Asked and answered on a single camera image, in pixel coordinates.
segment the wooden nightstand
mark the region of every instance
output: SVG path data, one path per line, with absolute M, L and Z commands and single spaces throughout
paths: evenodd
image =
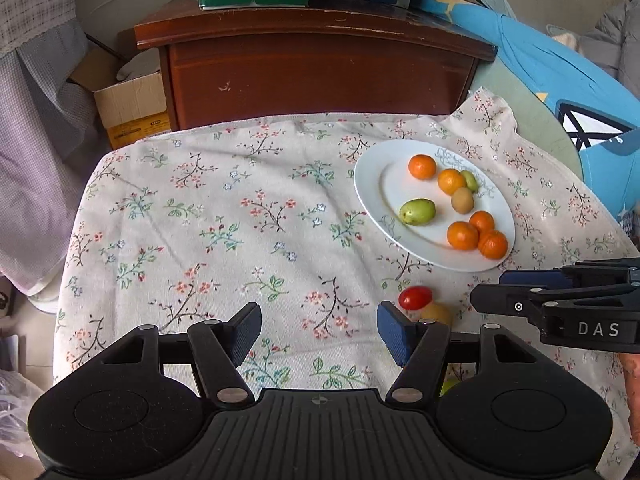
M 172 129 L 314 112 L 449 114 L 496 47 L 423 12 L 363 0 L 202 11 L 136 26 L 156 46 Z

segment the black gripper base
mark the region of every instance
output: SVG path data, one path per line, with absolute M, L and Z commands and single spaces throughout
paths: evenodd
M 42 480 L 72 477 L 49 471 Z M 385 406 L 375 390 L 263 390 L 219 412 L 173 463 L 137 480 L 506 480 L 464 462 L 420 412 Z M 567 480 L 597 480 L 592 470 Z

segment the checkered cloth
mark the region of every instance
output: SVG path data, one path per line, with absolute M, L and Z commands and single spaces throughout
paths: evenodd
M 0 0 L 0 57 L 76 16 L 76 0 Z
M 0 274 L 28 296 L 60 270 L 84 181 L 65 160 L 95 142 L 74 0 L 0 0 Z

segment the plastic bag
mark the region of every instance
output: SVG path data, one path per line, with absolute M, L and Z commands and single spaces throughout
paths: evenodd
M 16 456 L 38 459 L 27 432 L 27 417 L 42 393 L 18 372 L 0 370 L 0 445 Z

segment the blue fabric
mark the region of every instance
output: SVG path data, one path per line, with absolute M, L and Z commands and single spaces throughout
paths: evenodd
M 640 101 L 577 52 L 544 34 L 462 0 L 421 0 L 422 10 L 498 46 L 498 57 L 558 117 L 569 103 L 628 127 L 640 126 Z
M 580 152 L 584 183 L 614 218 L 640 200 L 640 128 Z

